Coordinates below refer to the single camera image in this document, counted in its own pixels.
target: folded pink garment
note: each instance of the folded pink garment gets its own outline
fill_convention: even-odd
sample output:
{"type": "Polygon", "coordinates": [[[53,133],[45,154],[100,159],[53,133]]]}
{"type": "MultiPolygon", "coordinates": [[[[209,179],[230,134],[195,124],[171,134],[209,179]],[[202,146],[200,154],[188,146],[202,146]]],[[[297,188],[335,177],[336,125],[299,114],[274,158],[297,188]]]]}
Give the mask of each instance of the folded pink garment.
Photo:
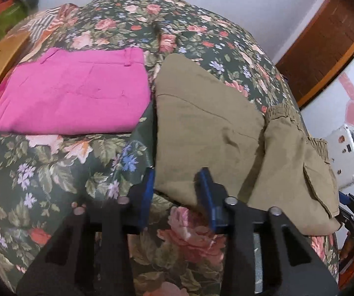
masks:
{"type": "Polygon", "coordinates": [[[0,99],[0,131],[129,132],[150,96],[139,48],[77,52],[51,48],[12,73],[0,99]]]}

